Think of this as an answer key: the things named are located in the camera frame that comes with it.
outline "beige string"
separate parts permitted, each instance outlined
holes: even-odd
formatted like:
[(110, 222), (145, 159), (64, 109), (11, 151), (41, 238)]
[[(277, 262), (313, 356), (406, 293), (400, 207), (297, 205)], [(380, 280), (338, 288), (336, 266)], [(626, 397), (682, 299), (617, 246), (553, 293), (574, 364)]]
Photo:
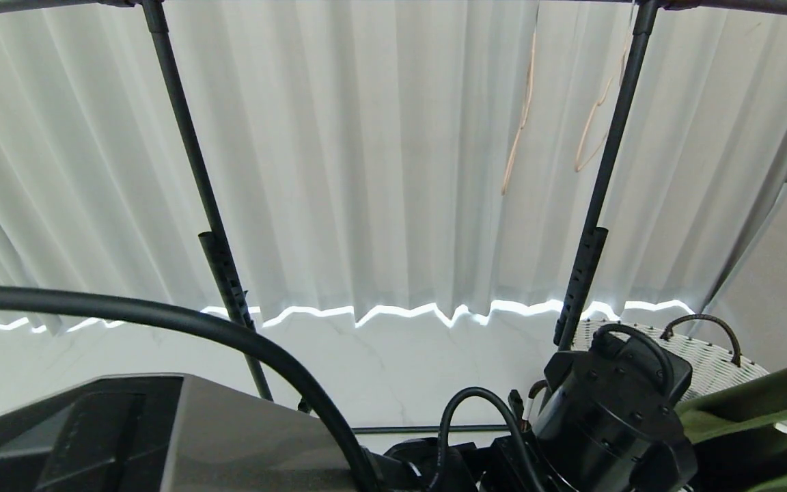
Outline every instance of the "beige string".
[[(622, 48), (621, 52), (621, 59), (620, 68), (618, 70), (618, 88), (621, 88), (621, 81), (624, 80), (624, 65), (627, 63), (627, 52), (631, 47), (631, 26), (633, 25), (633, 3), (631, 3), (631, 21), (628, 24), (627, 31), (624, 34), (624, 48)], [(606, 81), (606, 88), (603, 90), (603, 95), (600, 96), (600, 99), (594, 103), (594, 106), (591, 107), (591, 112), (588, 113), (588, 120), (585, 122), (585, 128), (582, 128), (581, 131), (581, 139), (579, 140), (579, 148), (575, 150), (575, 171), (580, 172), (594, 156), (597, 155), (597, 152), (600, 152), (600, 149), (603, 148), (603, 144), (606, 142), (606, 138), (609, 137), (609, 131), (606, 130), (606, 133), (603, 134), (603, 138), (600, 139), (600, 142), (597, 143), (597, 147), (594, 147), (594, 151), (591, 152), (591, 155), (588, 156), (587, 159), (582, 162), (581, 160), (581, 152), (585, 148), (585, 138), (588, 136), (588, 130), (591, 128), (591, 122), (594, 121), (594, 113), (596, 113), (597, 108), (603, 106), (603, 103), (606, 102), (606, 96), (609, 94), (609, 86), (612, 85), (612, 80), (615, 76), (609, 77), (609, 80)]]
[(530, 64), (527, 66), (527, 93), (524, 96), (524, 103), (521, 105), (521, 124), (515, 132), (515, 140), (512, 140), (512, 149), (509, 150), (509, 160), (506, 162), (506, 175), (503, 175), (503, 189), (500, 194), (506, 194), (509, 190), (509, 178), (512, 177), (512, 166), (515, 165), (515, 155), (518, 150), (518, 140), (521, 140), (521, 131), (527, 124), (527, 115), (530, 114), (530, 102), (534, 97), (534, 60), (536, 58), (536, 31), (540, 25), (540, 6), (536, 6), (536, 23), (534, 24), (534, 36), (530, 42)]

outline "black hose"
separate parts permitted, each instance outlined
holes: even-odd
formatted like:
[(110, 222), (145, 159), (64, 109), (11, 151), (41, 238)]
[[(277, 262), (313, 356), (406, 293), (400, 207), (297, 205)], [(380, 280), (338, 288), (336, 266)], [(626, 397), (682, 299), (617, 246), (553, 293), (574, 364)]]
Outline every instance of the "black hose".
[(330, 396), (293, 355), (259, 334), (221, 318), (183, 307), (67, 290), (0, 287), (0, 311), (46, 312), (128, 321), (199, 336), (255, 357), (292, 384), (312, 406), (342, 449), (358, 489), (361, 492), (380, 490), (368, 456), (363, 453), (357, 438)]
[(613, 332), (628, 334), (628, 336), (631, 336), (632, 338), (642, 342), (647, 349), (652, 350), (652, 354), (655, 355), (655, 357), (658, 359), (658, 362), (661, 364), (661, 372), (664, 373), (664, 379), (661, 383), (661, 391), (664, 393), (665, 398), (672, 398), (672, 392), (674, 392), (674, 380), (672, 380), (672, 361), (669, 360), (669, 354), (667, 354), (664, 349), (658, 345), (658, 342), (652, 340), (652, 338), (647, 336), (647, 334), (637, 330), (637, 328), (628, 327), (627, 325), (603, 325), (602, 327), (597, 328), (597, 331), (594, 332), (594, 338), (603, 336), (604, 333)]
[(509, 407), (506, 406), (506, 402), (500, 399), (499, 396), (494, 395), (490, 390), (479, 388), (478, 386), (460, 390), (457, 392), (457, 395), (451, 398), (449, 404), (445, 406), (443, 419), (439, 424), (439, 439), (437, 440), (437, 472), (434, 474), (433, 480), (430, 481), (430, 485), (427, 488), (428, 492), (435, 492), (441, 484), (441, 480), (445, 474), (447, 434), (449, 434), (449, 429), (451, 427), (451, 418), (454, 417), (454, 411), (457, 409), (457, 405), (461, 404), (463, 400), (470, 396), (478, 396), (478, 398), (488, 400), (497, 408), (500, 414), (503, 415), (503, 420), (506, 421), (506, 427), (509, 428), (509, 432), (512, 433), (512, 438), (515, 440), (515, 454), (518, 455), (521, 466), (524, 467), (525, 472), (527, 472), (527, 475), (530, 477), (534, 492), (546, 492), (546, 489), (543, 488), (540, 482), (540, 477), (536, 474), (533, 462), (531, 462), (530, 457), (527, 455), (527, 445), (525, 445), (524, 439), (521, 437), (521, 430), (519, 430), (518, 422), (516, 422), (512, 411), (509, 410)]

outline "white curtain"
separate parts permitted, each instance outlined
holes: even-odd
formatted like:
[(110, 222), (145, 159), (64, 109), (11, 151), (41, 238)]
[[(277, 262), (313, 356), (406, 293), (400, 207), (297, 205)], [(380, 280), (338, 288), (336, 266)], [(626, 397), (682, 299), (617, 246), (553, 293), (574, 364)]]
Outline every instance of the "white curtain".
[[(249, 302), (487, 312), (562, 298), (631, 7), (166, 2)], [(700, 308), (787, 129), (787, 18), (660, 12), (593, 299)], [(0, 15), (0, 284), (219, 305), (140, 9)]]

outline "woven basket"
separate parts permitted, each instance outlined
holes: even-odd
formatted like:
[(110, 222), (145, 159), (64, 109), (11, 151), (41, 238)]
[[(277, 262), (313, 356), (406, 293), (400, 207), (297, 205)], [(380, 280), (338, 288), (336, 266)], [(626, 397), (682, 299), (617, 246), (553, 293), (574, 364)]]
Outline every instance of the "woven basket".
[[(722, 346), (672, 332), (672, 328), (676, 325), (692, 320), (713, 321), (724, 328), (731, 339), (734, 350), (728, 350), (722, 348)], [(572, 349), (587, 350), (594, 339), (594, 331), (609, 323), (610, 321), (606, 320), (581, 321), (575, 331), (575, 339), (572, 339)], [(636, 327), (647, 334), (647, 336), (650, 336), (650, 338), (658, 340), (660, 346), (690, 362), (693, 368), (693, 376), (691, 376), (691, 387), (682, 396), (683, 401), (696, 398), (696, 396), (719, 392), (719, 390), (746, 383), (769, 373), (765, 368), (740, 354), (740, 343), (736, 339), (733, 330), (730, 329), (727, 323), (719, 320), (719, 318), (715, 318), (715, 316), (708, 314), (682, 316), (669, 322), (664, 330), (637, 323), (629, 323), (629, 325)]]

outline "green towel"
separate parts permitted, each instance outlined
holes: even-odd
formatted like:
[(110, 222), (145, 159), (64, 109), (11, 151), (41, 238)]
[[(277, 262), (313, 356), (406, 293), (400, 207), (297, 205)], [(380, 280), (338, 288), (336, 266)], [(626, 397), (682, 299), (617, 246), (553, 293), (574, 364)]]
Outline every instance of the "green towel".
[(702, 488), (787, 492), (787, 368), (676, 407), (694, 444)]

